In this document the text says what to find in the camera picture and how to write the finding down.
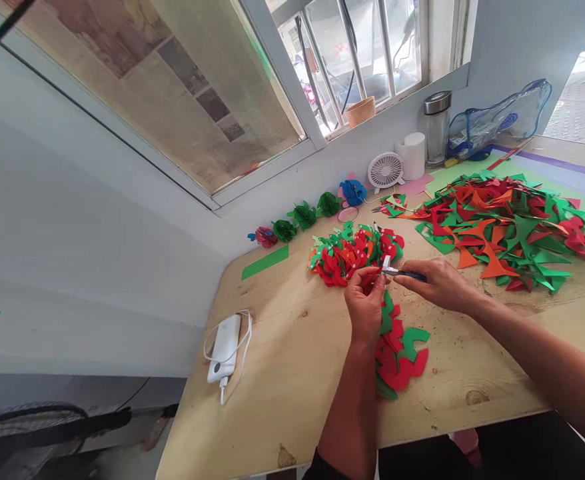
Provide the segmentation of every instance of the plywood tabletop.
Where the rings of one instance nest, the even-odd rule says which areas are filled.
[[[525,150],[585,165],[583,144],[536,137]],[[425,199],[422,193],[408,205]],[[402,235],[406,246],[399,264],[440,255],[415,231],[417,222],[373,213],[377,205],[364,204],[355,223],[377,221]],[[221,407],[219,386],[206,382],[208,364],[199,353],[157,479],[230,479],[310,462],[350,340],[343,289],[326,287],[306,268],[312,235],[327,236],[333,227],[340,224],[319,219],[289,243],[287,260],[244,281],[244,267],[270,251],[259,248],[228,265],[205,334],[235,311],[250,309],[253,339],[245,371],[232,399]],[[453,251],[446,258],[456,265],[458,255]],[[576,259],[562,269],[574,276],[554,297],[544,289],[506,292],[493,279],[482,280],[481,267],[462,273],[487,294],[585,351],[585,261]],[[432,337],[424,375],[413,379],[398,400],[379,403],[379,447],[548,409],[511,356],[474,321],[397,284],[391,283],[389,290],[401,306],[404,325],[426,329]],[[227,392],[234,385],[233,378]]]

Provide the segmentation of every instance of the window glass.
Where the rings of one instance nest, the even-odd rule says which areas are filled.
[[[361,97],[339,7],[336,0],[314,0],[308,4],[306,11],[339,109],[345,110],[360,101]]]
[[[379,103],[389,96],[388,73],[376,0],[346,0],[357,40],[357,58],[366,95]]]
[[[339,126],[335,107],[343,113],[362,99],[344,24],[352,28],[355,47],[352,53],[356,53],[359,62],[366,96],[374,97],[377,105],[390,98],[385,33],[395,93],[421,82],[415,1],[385,0],[386,31],[386,25],[382,28],[378,0],[345,0],[343,18],[339,0],[266,0],[324,135]],[[295,27],[297,18],[301,20],[303,41]],[[318,52],[312,49],[311,33]],[[320,58],[326,67],[327,80],[318,65]],[[314,88],[309,77],[314,80]],[[336,105],[332,104],[330,88]]]
[[[19,27],[209,193],[304,137],[232,1],[39,0]]]
[[[386,14],[394,88],[400,92],[421,81],[417,11],[412,0],[386,0]]]

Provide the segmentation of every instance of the sleeve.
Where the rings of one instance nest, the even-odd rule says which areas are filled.
[[[304,474],[303,480],[349,480],[349,478],[325,461],[315,449],[312,463]]]

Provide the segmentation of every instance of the window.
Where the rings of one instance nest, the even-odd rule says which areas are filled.
[[[228,1],[39,0],[19,28],[213,194],[306,138],[242,17]]]
[[[216,210],[467,61],[476,0],[431,2],[38,0],[3,44]]]
[[[301,31],[308,39],[284,43],[324,135],[344,127],[345,110],[363,98],[372,96],[381,107],[412,93],[427,76],[417,0],[267,3],[280,31],[292,37],[297,30],[296,38]]]

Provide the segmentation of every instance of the white fan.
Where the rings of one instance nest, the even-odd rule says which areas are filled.
[[[393,152],[377,155],[368,166],[368,180],[374,187],[375,195],[379,189],[392,187],[395,183],[403,185],[403,158]]]

